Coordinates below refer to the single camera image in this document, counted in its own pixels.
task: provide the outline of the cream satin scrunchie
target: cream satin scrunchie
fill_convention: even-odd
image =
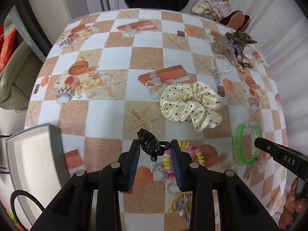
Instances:
[[[190,116],[194,129],[202,131],[221,123],[222,116],[214,111],[221,108],[220,100],[204,82],[173,84],[161,95],[161,113],[172,122],[190,122]]]

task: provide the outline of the shoe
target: shoe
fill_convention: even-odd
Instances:
[[[250,24],[250,21],[251,21],[251,18],[248,15],[245,15],[245,21],[244,21],[243,25],[238,29],[238,31],[244,32],[245,29]]]
[[[245,16],[241,11],[234,11],[227,17],[221,19],[219,23],[232,29],[238,30],[245,22]]]

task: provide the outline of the orange cushion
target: orange cushion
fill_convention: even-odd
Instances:
[[[5,67],[10,57],[13,54],[14,44],[16,37],[16,28],[13,28],[7,38],[4,40],[1,54],[0,54],[0,72]]]

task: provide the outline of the black cable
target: black cable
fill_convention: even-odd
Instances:
[[[11,198],[10,198],[10,204],[11,204],[11,209],[12,209],[12,212],[13,212],[13,215],[17,221],[17,223],[25,230],[25,231],[29,231],[27,230],[24,225],[20,222],[20,220],[18,219],[18,216],[16,214],[16,210],[15,210],[15,199],[17,196],[19,195],[23,195],[25,197],[28,197],[30,200],[32,200],[38,207],[41,211],[44,211],[45,208],[43,207],[43,205],[30,193],[24,191],[24,190],[15,190],[12,194],[11,194]]]

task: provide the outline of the green plastic wristband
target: green plastic wristband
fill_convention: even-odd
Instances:
[[[238,162],[244,165],[252,165],[258,160],[261,154],[261,150],[256,148],[254,154],[248,161],[244,158],[243,153],[242,153],[242,136],[243,136],[244,129],[247,127],[250,127],[254,130],[254,134],[256,138],[262,137],[261,130],[259,128],[259,125],[256,122],[246,122],[245,124],[238,125],[238,128],[236,129],[236,132],[234,135],[234,140],[233,140],[233,151],[234,151],[235,157],[238,160]]]

